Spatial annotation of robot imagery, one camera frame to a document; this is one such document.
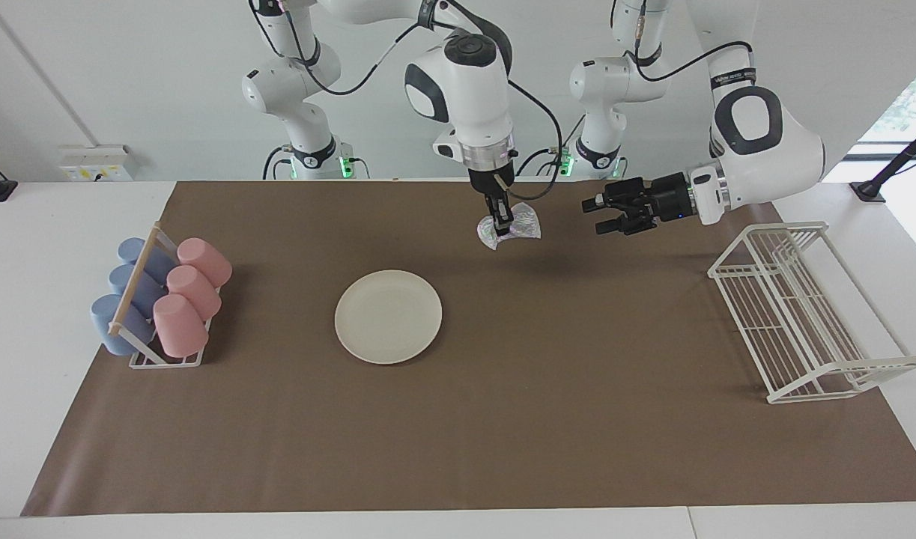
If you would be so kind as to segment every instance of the green indicator light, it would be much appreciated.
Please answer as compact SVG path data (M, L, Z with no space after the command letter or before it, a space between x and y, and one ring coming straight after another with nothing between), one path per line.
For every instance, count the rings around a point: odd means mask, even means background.
M611 174L611 177L622 178L625 176L625 173L628 171L628 160L625 157L618 157L618 165L614 167L614 173Z
M568 177L571 175L571 171L574 170L574 157L567 156L567 153L565 153L565 156L564 163L561 165L561 175Z
M341 168L342 175L344 175L345 178L349 178L354 175L354 165L351 163L351 161L348 161L347 157L341 158Z

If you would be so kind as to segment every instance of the dish rack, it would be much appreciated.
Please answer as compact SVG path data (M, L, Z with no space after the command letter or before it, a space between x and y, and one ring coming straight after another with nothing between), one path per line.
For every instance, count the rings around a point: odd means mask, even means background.
M708 270L772 404L848 398L916 368L916 356L907 351L854 279L828 241L827 229L826 222L748 226ZM834 278L854 284L904 357L872 359L852 337L804 262L808 249L823 248L843 270Z
M128 313L128 309L132 304L132 299L135 297L135 290L139 286L139 276L142 275L142 272L145 270L145 266L148 264L148 259L152 255L152 249L157 248L162 249L168 256L172 258L175 262L178 260L178 247L174 242L171 241L166 233L161 230L161 222L156 222L152 226L152 230L148 235L148 239L145 240L144 248L142 252L139 253L139 259L135 262L135 270L132 272L132 277L128 280L128 285L125 287L125 291L121 294L121 301L118 303L118 310L115 311L115 318L112 318L112 322L109 323L108 334L112 337L122 337L125 341L128 341L129 344L135 346L137 352L132 354L131 359L129 359L128 366L133 369L161 369L161 368L191 368L192 366L201 365L201 358L204 355L204 348L200 352L193 356L188 356L186 358L174 358L171 359L168 356L159 354L148 344L144 344L140 338L137 338L127 327L125 327L125 315ZM221 293L221 287L217 290L217 293ZM211 331L211 321L212 318L208 318L204 322L205 331L210 333ZM154 342L157 331L152 335L152 341Z

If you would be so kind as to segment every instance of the white table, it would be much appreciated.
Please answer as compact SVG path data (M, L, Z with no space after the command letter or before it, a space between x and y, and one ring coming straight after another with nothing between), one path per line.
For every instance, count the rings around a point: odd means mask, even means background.
M146 235L173 187L29 183L0 204L0 537L916 537L916 504L16 519L94 357L88 306L107 293L115 248ZM776 205L784 221L830 222L916 352L916 245L889 210L830 184ZM916 447L916 371L883 390Z

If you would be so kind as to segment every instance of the ceramic plate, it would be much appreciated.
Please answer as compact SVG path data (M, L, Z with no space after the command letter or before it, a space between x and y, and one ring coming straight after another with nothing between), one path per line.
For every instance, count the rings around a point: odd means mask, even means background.
M399 364L427 348L441 327L441 300L421 277L388 269L358 279L335 310L341 344L358 359Z

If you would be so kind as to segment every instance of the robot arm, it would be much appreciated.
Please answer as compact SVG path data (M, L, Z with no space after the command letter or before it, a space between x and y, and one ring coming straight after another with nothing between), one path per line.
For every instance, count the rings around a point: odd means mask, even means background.
M516 156L508 68L494 40L458 29L405 72L414 110L451 124L437 138L434 151L467 167L471 186L485 196L499 236L508 234L515 219L508 199Z
M759 0L691 0L691 18L708 55L715 113L708 163L653 180L612 183L584 211L616 208L598 234L634 234L697 213L704 225L746 204L775 201L813 186L824 173L821 138L805 129L774 92L756 85L748 44ZM741 43L746 48L731 44Z
M621 47L619 57L594 58L581 62L571 72L571 95L584 106L584 127L568 148L574 157L571 175L604 180L612 177L628 119L619 112L621 103L643 103L663 97L670 81L646 81L635 68L635 49L642 55L640 64L655 72L667 71L661 37L664 15L673 0L647 3L647 26L635 47L640 27L638 14L643 0L619 0L615 4L614 40Z
M516 153L508 103L512 45L501 28L453 0L259 2L255 18L279 58L252 71L242 88L252 106L283 120L296 154L293 162L303 168L311 164L340 170L335 146L341 143L331 134L324 110L303 102L341 75L337 55L311 29L312 4L351 24L406 18L430 30L453 30L407 66L407 98L420 115L451 124L434 143L434 151L467 166L472 187L485 195L496 232L508 234L513 222L508 190L515 181Z
M338 55L318 41L311 28L311 4L313 0L293 0L288 6L276 0L259 0L255 19L277 58L244 76L241 88L249 105L283 123L291 141L292 166L301 180L345 177L342 157L351 156L351 146L331 133L327 114L320 106L305 103L321 91L309 69L315 69L315 76L324 85L341 76Z

